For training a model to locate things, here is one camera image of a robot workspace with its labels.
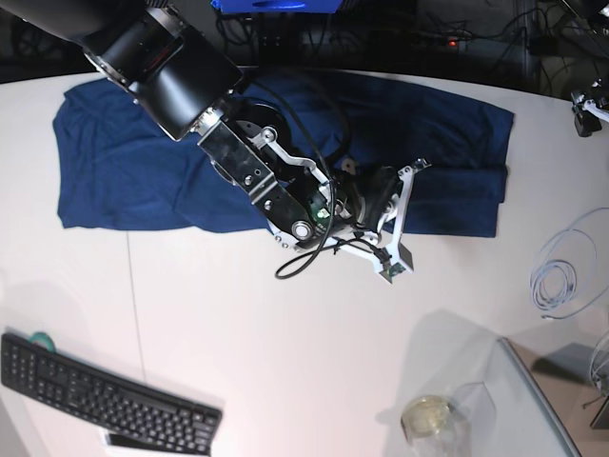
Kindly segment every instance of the black keyboard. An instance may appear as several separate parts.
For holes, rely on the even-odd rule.
[[[222,412],[2,335],[2,384],[159,450],[208,455]]]

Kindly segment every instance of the keyboard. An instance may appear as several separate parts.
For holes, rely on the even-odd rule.
[[[158,450],[209,455],[222,412],[2,335],[2,384]]]

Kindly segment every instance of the white table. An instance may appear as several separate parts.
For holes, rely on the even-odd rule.
[[[516,113],[498,237],[405,235],[416,271],[393,287],[344,253],[279,282],[292,254],[263,230],[61,229],[50,121],[63,91],[95,77],[0,86],[0,324],[46,330],[66,353],[221,407],[214,457],[407,455],[402,408],[479,379],[497,334],[546,354],[606,330],[599,308],[546,323],[528,302],[539,248],[609,195],[607,129],[579,139],[566,102],[390,76]],[[40,437],[34,457],[103,455],[95,427],[0,395],[20,432]]]

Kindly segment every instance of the blue towel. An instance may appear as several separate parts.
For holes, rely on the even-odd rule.
[[[418,157],[433,164],[415,179],[407,232],[495,236],[507,179],[511,112],[398,81],[338,72],[315,77],[351,119],[351,154],[360,165],[402,167]],[[339,121],[315,92],[283,76],[263,81],[300,114],[324,154],[335,150]],[[277,105],[256,87],[245,96]],[[295,146],[309,151],[285,117]],[[53,127],[61,164],[58,214],[65,228],[196,226],[231,232],[268,227],[246,194],[212,168],[196,146],[197,135],[174,143],[107,80],[66,92]]]

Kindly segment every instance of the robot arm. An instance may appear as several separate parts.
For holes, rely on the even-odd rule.
[[[282,247],[340,245],[362,256],[348,242],[374,247],[383,224],[397,218],[392,242],[363,257],[389,282],[413,270],[400,237],[424,161],[358,176],[320,168],[292,145],[277,110],[232,97],[241,71],[172,8],[149,8],[143,0],[0,0],[0,7],[80,45],[173,140],[198,133],[213,167],[247,193]]]

